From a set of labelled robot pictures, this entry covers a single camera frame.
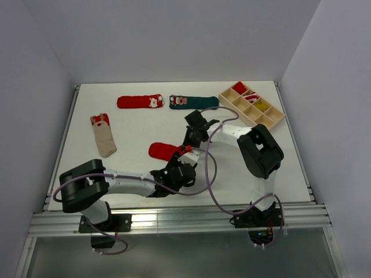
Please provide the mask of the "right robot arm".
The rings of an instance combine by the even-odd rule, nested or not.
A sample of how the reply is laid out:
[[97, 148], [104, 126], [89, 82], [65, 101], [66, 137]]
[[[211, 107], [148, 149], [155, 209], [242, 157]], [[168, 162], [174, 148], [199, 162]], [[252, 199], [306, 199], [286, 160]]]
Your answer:
[[[205, 179], [213, 203], [224, 213], [241, 215], [251, 211], [252, 222], [258, 226], [265, 225], [271, 218], [271, 212], [276, 205], [282, 203], [274, 193], [275, 177], [281, 162], [284, 159], [283, 150], [278, 145], [270, 131], [262, 124], [253, 127], [238, 127], [229, 123], [239, 119], [239, 114], [233, 109], [228, 109], [234, 117], [222, 121], [206, 120], [203, 111], [194, 110], [187, 116], [187, 131], [184, 143], [192, 147], [199, 146], [202, 142], [205, 147]], [[218, 142], [240, 150], [243, 161], [249, 173], [253, 176], [253, 192], [250, 205], [240, 211], [225, 209], [217, 201], [208, 174], [208, 156], [211, 143]]]

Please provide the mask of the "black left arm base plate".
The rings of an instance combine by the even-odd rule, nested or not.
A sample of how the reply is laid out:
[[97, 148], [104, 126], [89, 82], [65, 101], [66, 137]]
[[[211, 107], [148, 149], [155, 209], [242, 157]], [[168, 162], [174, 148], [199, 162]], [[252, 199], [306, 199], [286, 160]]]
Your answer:
[[[93, 224], [98, 230], [103, 232], [129, 232], [132, 224], [131, 214], [112, 214], [108, 220]], [[94, 233], [94, 229], [88, 224], [87, 218], [82, 216], [78, 228], [79, 233]]]

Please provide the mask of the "wooden compartment tray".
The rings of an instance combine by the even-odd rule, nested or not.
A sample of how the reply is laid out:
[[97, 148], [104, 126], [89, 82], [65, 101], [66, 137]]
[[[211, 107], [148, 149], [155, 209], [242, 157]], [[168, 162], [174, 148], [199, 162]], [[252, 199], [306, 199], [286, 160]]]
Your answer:
[[[239, 119], [247, 126], [255, 126], [258, 124], [262, 124], [268, 130], [271, 130], [284, 119], [285, 114], [280, 109], [271, 104], [268, 100], [266, 100], [263, 96], [258, 94], [257, 91], [249, 87], [247, 84], [245, 83], [243, 84], [248, 88], [248, 90], [244, 94], [239, 95], [235, 90], [232, 89], [233, 87], [232, 85], [227, 90], [219, 94], [218, 96], [219, 103], [222, 106], [231, 108], [235, 112], [237, 112], [239, 115]], [[265, 112], [261, 112], [253, 105], [255, 102], [250, 103], [244, 99], [244, 96], [246, 94], [250, 94], [252, 92], [256, 92], [257, 95], [259, 96], [259, 98], [256, 101], [264, 102], [270, 105], [270, 108]]]

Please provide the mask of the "red reindeer sock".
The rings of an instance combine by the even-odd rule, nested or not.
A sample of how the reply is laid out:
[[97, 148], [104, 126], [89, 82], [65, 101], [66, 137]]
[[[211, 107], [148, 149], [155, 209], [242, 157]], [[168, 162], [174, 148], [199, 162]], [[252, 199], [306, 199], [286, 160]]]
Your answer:
[[165, 144], [162, 142], [154, 142], [148, 149], [148, 155], [152, 158], [169, 162], [175, 152], [180, 150], [179, 146]]

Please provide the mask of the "rolled red sock in tray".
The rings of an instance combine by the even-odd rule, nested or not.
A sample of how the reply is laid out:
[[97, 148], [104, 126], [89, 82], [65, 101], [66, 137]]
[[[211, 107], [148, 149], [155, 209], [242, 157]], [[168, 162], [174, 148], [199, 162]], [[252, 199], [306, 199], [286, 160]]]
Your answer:
[[232, 89], [235, 90], [239, 95], [244, 94], [248, 90], [248, 88], [242, 82], [237, 82]]

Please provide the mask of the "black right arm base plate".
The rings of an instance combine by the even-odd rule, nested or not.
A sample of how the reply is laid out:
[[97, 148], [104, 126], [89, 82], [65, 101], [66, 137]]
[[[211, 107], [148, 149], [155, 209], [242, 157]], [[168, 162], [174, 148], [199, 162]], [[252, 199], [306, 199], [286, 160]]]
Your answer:
[[275, 204], [273, 204], [264, 211], [260, 211], [253, 207], [243, 214], [233, 215], [230, 219], [230, 223], [235, 228], [280, 227], [281, 223], [283, 223], [283, 217], [281, 215], [281, 210], [276, 208]]

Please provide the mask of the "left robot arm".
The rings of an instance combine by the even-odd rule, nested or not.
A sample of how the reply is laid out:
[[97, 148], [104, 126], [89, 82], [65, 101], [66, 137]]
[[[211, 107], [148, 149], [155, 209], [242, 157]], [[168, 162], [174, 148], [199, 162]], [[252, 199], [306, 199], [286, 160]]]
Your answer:
[[143, 174], [130, 174], [104, 167], [92, 159], [60, 175], [60, 187], [53, 199], [64, 213], [81, 213], [99, 231], [112, 227], [110, 205], [102, 197], [110, 194], [163, 198], [179, 194], [181, 188], [195, 184], [198, 162], [184, 156], [173, 158], [166, 167]]

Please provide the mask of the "rolled striped sock in tray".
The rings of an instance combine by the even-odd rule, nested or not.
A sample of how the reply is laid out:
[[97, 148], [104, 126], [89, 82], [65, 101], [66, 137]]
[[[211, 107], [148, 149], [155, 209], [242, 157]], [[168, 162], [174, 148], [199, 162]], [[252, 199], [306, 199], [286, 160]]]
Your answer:
[[257, 95], [256, 92], [252, 92], [252, 93], [246, 94], [244, 96], [244, 99], [247, 100], [250, 103], [254, 103], [258, 98], [259, 98], [259, 96]]

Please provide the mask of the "dark green reindeer sock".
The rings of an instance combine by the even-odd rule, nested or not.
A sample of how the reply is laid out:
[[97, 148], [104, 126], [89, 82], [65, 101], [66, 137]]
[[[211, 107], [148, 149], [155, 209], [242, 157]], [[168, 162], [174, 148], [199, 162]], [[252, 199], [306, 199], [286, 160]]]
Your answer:
[[175, 110], [198, 109], [204, 110], [208, 108], [218, 107], [219, 100], [215, 96], [198, 97], [198, 96], [177, 96], [169, 97], [169, 108]]

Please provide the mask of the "beige reindeer sock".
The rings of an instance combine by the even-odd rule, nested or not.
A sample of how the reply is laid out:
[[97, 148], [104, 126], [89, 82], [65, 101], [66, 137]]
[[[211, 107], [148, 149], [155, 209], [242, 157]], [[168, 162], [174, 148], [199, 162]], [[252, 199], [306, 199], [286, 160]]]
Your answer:
[[90, 123], [93, 128], [99, 155], [102, 158], [111, 156], [117, 151], [117, 147], [112, 136], [108, 115], [106, 113], [100, 113], [97, 116], [91, 116]]

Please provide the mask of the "black box under frame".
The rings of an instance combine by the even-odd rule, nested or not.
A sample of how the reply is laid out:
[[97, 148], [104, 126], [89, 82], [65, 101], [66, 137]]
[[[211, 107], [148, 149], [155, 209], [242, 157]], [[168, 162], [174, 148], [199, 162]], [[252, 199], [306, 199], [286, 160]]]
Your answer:
[[107, 236], [91, 236], [90, 245], [93, 249], [111, 249], [115, 244], [115, 240]]

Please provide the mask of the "rolled yellow sock in tray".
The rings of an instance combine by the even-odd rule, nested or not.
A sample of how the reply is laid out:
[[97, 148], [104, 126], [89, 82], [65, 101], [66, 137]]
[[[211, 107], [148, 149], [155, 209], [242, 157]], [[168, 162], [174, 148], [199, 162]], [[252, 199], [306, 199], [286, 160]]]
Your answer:
[[261, 101], [256, 101], [253, 105], [261, 112], [265, 112], [266, 110], [270, 108], [270, 105], [264, 102], [261, 102]]

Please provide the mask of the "red santa sock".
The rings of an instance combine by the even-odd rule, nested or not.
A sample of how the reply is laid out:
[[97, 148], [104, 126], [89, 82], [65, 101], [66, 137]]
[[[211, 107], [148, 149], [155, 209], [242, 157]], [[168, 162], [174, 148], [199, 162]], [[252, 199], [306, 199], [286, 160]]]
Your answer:
[[120, 109], [160, 108], [165, 103], [161, 94], [143, 96], [120, 96], [117, 107]]

